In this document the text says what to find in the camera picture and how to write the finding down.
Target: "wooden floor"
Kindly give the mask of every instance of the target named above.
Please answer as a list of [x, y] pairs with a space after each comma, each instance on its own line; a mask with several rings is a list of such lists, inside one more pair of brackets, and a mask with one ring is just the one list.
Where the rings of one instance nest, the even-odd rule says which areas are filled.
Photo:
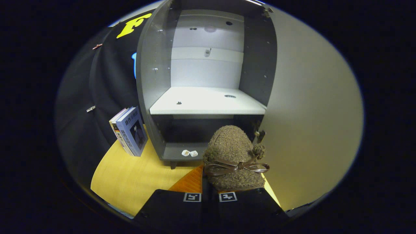
[[[128, 155], [116, 141], [95, 170], [91, 190], [118, 209], [136, 215], [156, 189], [168, 190], [201, 163], [179, 162], [172, 170], [168, 162], [159, 159], [150, 138], [141, 157]], [[279, 204], [267, 180], [265, 189]]]

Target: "shelf board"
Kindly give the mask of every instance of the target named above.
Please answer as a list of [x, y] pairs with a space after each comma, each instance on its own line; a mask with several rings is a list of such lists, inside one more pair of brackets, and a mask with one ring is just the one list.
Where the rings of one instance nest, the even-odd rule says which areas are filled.
[[[167, 143], [165, 152], [163, 154], [162, 160], [164, 161], [199, 161], [202, 160], [202, 155], [205, 149], [208, 147], [208, 142], [200, 143]], [[198, 155], [196, 157], [183, 156], [183, 150], [188, 151], [197, 151]]]
[[171, 87], [150, 108], [152, 115], [264, 115], [265, 111], [265, 105], [241, 90], [212, 87]]

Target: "blue book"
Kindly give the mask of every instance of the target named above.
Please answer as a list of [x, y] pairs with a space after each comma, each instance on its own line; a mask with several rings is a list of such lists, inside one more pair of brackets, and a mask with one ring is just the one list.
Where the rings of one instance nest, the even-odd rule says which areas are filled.
[[117, 127], [134, 156], [140, 157], [147, 143], [139, 107], [130, 108], [117, 121]]

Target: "book cover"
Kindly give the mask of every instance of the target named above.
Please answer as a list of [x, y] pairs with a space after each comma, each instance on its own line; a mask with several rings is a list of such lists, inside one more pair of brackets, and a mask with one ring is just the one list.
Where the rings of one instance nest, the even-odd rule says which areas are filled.
[[120, 144], [123, 146], [123, 149], [126, 151], [127, 154], [134, 156], [133, 152], [128, 147], [127, 143], [124, 141], [119, 128], [117, 127], [116, 120], [119, 119], [124, 113], [126, 113], [130, 108], [124, 108], [118, 114], [116, 114], [110, 121], [110, 126], [113, 129], [114, 134], [116, 135], [117, 139], [120, 141]]
[[117, 121], [124, 141], [130, 147], [135, 156], [141, 156], [147, 143], [147, 135], [144, 131], [139, 107], [133, 107], [124, 113]]

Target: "book spine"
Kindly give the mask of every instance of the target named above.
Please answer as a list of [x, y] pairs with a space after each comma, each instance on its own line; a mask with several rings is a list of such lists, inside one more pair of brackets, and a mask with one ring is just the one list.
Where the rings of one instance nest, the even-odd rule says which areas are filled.
[[111, 128], [114, 131], [114, 134], [116, 135], [117, 139], [120, 141], [121, 145], [123, 146], [124, 150], [127, 152], [127, 154], [134, 156], [133, 152], [131, 152], [130, 148], [127, 146], [127, 143], [123, 140], [123, 137], [121, 136], [121, 133], [117, 128], [117, 124], [111, 123]]
[[131, 142], [131, 140], [127, 136], [127, 132], [126, 132], [126, 128], [124, 127], [124, 124], [122, 124], [120, 122], [120, 124], [117, 124], [117, 127], [119, 128], [121, 137], [124, 139], [127, 147], [131, 150], [132, 155], [137, 156], [138, 154], [137, 154], [136, 150], [133, 147], [133, 144], [135, 144], [135, 142]]

